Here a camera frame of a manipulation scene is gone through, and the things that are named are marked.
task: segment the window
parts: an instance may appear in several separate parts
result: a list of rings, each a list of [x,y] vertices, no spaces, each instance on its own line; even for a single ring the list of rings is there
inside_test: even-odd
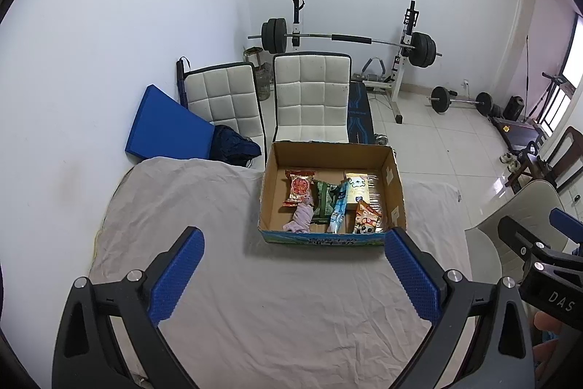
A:
[[[567,81],[565,84],[555,87],[550,94],[550,101],[537,120],[549,137],[567,111],[573,94],[575,94],[581,77],[583,77],[583,17],[580,15],[575,16],[571,43],[565,55],[561,74]]]

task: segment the gray bedsheet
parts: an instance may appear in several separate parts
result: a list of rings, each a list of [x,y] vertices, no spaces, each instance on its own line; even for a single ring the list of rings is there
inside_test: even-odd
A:
[[[387,388],[429,324],[380,246],[265,243],[257,231],[261,178],[259,171],[198,159],[139,164],[111,200],[91,280],[145,269],[186,226],[197,226],[205,256],[160,329],[199,387]],[[446,183],[404,181],[403,189],[413,240],[445,269],[470,278],[459,192]],[[140,373],[129,342],[121,338],[121,346]],[[454,356],[443,381],[461,359]]]

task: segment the snack package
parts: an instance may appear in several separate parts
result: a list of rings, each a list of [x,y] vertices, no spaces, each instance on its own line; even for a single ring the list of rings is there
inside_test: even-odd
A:
[[[380,187],[383,186],[378,175],[368,173],[368,196],[370,200],[367,202],[370,207],[381,215],[381,219],[377,223],[377,233],[384,233],[387,226],[387,217],[383,213],[383,201],[379,192]]]
[[[309,203],[314,203],[312,198],[311,185],[314,179],[314,172],[305,170],[286,170],[286,176],[292,181],[290,194],[283,202],[284,206],[298,206],[304,197],[309,198]]]
[[[293,214],[292,221],[283,225],[284,231],[291,231],[293,233],[310,232],[310,220],[314,214],[314,209],[310,205],[309,200],[309,197],[302,199],[302,202],[298,204],[296,212]]]
[[[330,226],[326,230],[327,233],[337,234],[344,219],[344,213],[346,212],[346,196],[348,191],[348,180],[344,180],[340,184],[338,190],[338,199],[336,200],[336,205],[334,205],[334,211],[330,217]]]
[[[358,203],[357,199],[362,198],[365,202],[369,201],[368,180],[366,174],[345,174],[349,181],[348,197],[346,203],[349,209],[355,209]]]
[[[314,209],[312,223],[327,225],[336,205],[340,185],[332,185],[322,180],[314,180],[314,185],[318,191],[318,205]]]
[[[374,210],[367,202],[359,199],[356,208],[354,234],[372,234],[377,230],[378,222],[381,220],[381,214]]]

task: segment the metal screw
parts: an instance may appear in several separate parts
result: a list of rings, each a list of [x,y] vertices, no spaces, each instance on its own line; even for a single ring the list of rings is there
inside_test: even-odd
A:
[[[512,289],[516,285],[516,282],[514,281],[514,279],[512,277],[503,277],[502,284],[504,285],[504,287],[508,287],[508,289]]]
[[[452,270],[448,271],[447,278],[454,282],[459,282],[460,280],[463,279],[463,274],[460,271]]]
[[[133,271],[129,271],[125,278],[130,282],[137,282],[142,278],[142,275],[144,275],[142,271],[134,269]]]
[[[87,285],[87,277],[77,277],[73,285],[75,289],[83,289]]]

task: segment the black bag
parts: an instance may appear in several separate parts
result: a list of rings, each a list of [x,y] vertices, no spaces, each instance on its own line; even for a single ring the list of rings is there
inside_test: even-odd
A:
[[[246,167],[249,160],[260,155],[261,148],[251,139],[241,136],[229,126],[215,126],[209,160]]]

